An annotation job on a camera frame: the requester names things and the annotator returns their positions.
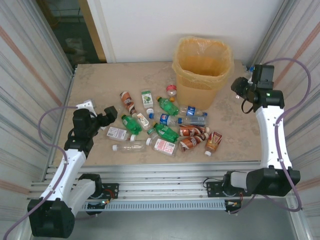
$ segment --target white wall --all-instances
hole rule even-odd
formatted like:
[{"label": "white wall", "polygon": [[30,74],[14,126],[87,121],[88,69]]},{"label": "white wall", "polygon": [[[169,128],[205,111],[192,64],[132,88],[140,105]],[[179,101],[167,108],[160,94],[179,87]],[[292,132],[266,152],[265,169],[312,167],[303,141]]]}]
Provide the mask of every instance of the white wall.
[{"label": "white wall", "polygon": [[283,0],[88,0],[110,62],[170,61],[179,38],[221,39],[247,63]]}]

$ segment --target small bottle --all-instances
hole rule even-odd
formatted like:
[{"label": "small bottle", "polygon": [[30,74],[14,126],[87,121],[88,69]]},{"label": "small bottle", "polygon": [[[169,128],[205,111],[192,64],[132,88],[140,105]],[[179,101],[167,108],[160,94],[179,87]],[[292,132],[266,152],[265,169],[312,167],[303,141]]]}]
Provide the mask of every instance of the small bottle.
[{"label": "small bottle", "polygon": [[127,115],[122,115],[121,116],[122,119],[122,123],[123,125],[134,135],[138,135],[139,132],[142,131],[141,126],[139,125],[139,123],[137,123],[137,121],[131,117],[131,116],[127,116]]},{"label": "small bottle", "polygon": [[160,107],[169,115],[177,115],[179,113],[179,108],[175,106],[168,98],[162,98],[158,96],[156,100],[159,102]]},{"label": "small bottle", "polygon": [[179,148],[182,152],[185,152],[189,149],[192,149],[194,146],[197,146],[199,143],[203,142],[208,137],[208,133],[202,133],[197,136],[187,137],[179,142]]},{"label": "small bottle", "polygon": [[178,118],[178,124],[204,127],[208,125],[208,116],[185,116]]},{"label": "small bottle", "polygon": [[144,89],[141,91],[142,103],[145,109],[152,109],[154,107],[154,101],[152,100],[150,89]]},{"label": "small bottle", "polygon": [[156,123],[167,125],[170,127],[174,127],[178,125],[177,117],[170,116],[164,113],[151,113],[149,114],[149,118],[153,119]]},{"label": "small bottle", "polygon": [[135,103],[132,100],[129,92],[123,91],[122,93],[120,93],[120,98],[122,100],[123,105],[125,106],[125,108],[129,111],[129,113],[131,115],[137,113],[137,111],[135,109]]},{"label": "small bottle", "polygon": [[123,141],[135,141],[137,135],[130,134],[128,133],[127,130],[116,128],[116,127],[109,127],[109,130],[106,134],[111,140],[118,141],[118,142],[123,142]]},{"label": "small bottle", "polygon": [[149,135],[149,138],[152,140],[155,140],[156,138],[158,139],[160,138],[159,134],[154,128],[150,128],[146,133]]},{"label": "small bottle", "polygon": [[151,123],[148,121],[148,119],[140,112],[140,113],[134,113],[132,115],[132,117],[134,119],[137,120],[137,122],[140,124],[140,126],[143,128],[143,130],[147,131],[148,129],[150,129]]},{"label": "small bottle", "polygon": [[170,102],[173,103],[176,100],[177,86],[173,82],[166,87],[166,94],[170,97]]},{"label": "small bottle", "polygon": [[179,135],[166,125],[155,123],[153,127],[155,128],[156,132],[159,134],[161,138],[170,143],[176,142],[179,138]]},{"label": "small bottle", "polygon": [[180,116],[207,116],[208,113],[201,111],[193,106],[181,105],[179,107]]},{"label": "small bottle", "polygon": [[178,149],[178,146],[176,144],[165,141],[160,138],[152,139],[149,137],[146,140],[146,144],[148,146],[151,146],[153,150],[172,157],[176,155]]},{"label": "small bottle", "polygon": [[144,152],[146,151],[146,142],[140,141],[124,141],[112,146],[113,151],[122,153]]},{"label": "small bottle", "polygon": [[195,136],[199,134],[208,133],[210,131],[209,127],[193,126],[193,125],[180,125],[179,134],[182,137]]},{"label": "small bottle", "polygon": [[219,147],[221,140],[222,140],[222,135],[220,133],[217,133],[216,131],[213,131],[212,133],[210,133],[204,147],[205,148],[204,154],[210,157],[212,153],[215,153],[217,148]]}]

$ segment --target yellow plastic bag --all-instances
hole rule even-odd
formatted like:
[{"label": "yellow plastic bag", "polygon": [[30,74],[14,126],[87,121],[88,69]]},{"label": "yellow plastic bag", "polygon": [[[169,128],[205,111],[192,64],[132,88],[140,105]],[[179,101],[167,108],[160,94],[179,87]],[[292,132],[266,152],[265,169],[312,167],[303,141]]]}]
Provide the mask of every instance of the yellow plastic bag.
[{"label": "yellow plastic bag", "polygon": [[173,55],[179,104],[207,109],[234,72],[231,48],[220,40],[183,37]]}]

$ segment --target metal enclosure wall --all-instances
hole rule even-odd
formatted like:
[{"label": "metal enclosure wall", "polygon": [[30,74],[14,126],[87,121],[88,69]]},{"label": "metal enclosure wall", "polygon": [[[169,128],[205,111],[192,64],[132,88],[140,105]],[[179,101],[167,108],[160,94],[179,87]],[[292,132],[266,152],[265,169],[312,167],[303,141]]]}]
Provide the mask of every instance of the metal enclosure wall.
[{"label": "metal enclosure wall", "polygon": [[[23,215],[31,181],[41,181],[50,149],[37,124],[64,104],[72,68],[33,1],[0,1],[0,238]],[[52,141],[61,112],[47,116]]]},{"label": "metal enclosure wall", "polygon": [[[311,72],[311,92],[303,106],[285,120],[286,143],[293,167],[301,172],[298,189],[313,236],[320,239],[320,1],[298,0],[271,41],[262,63],[280,57],[303,62]],[[307,89],[307,74],[295,63],[274,64],[276,89],[285,108],[298,103]]]}]

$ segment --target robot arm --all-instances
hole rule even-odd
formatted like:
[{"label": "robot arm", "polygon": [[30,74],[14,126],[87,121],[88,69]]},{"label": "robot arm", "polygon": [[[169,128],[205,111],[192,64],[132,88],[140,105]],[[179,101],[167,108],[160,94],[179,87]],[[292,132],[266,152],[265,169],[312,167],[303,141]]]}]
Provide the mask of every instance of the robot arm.
[{"label": "robot arm", "polygon": [[117,111],[112,106],[104,110],[106,115],[96,114],[91,101],[77,107],[72,118],[74,128],[69,132],[64,145],[68,159],[62,158],[47,189],[39,199],[32,199],[27,207],[28,211],[33,209],[58,182],[50,197],[29,216],[32,234],[35,237],[68,238],[82,204],[90,196],[97,197],[102,193],[102,182],[98,174],[83,174],[74,188],[73,184],[94,145],[93,137],[98,134],[100,128],[116,120]]},{"label": "robot arm", "polygon": [[275,124],[284,112],[285,103],[283,93],[273,90],[273,73],[273,66],[255,65],[251,85],[246,78],[240,77],[231,86],[240,97],[253,104],[252,109],[259,123],[262,157],[260,169],[251,172],[227,172],[224,177],[226,192],[241,189],[250,194],[285,196],[291,190],[291,186],[280,161],[283,161],[294,185],[300,181],[300,172],[292,170],[287,154],[283,120],[278,126],[283,159],[278,157]]}]

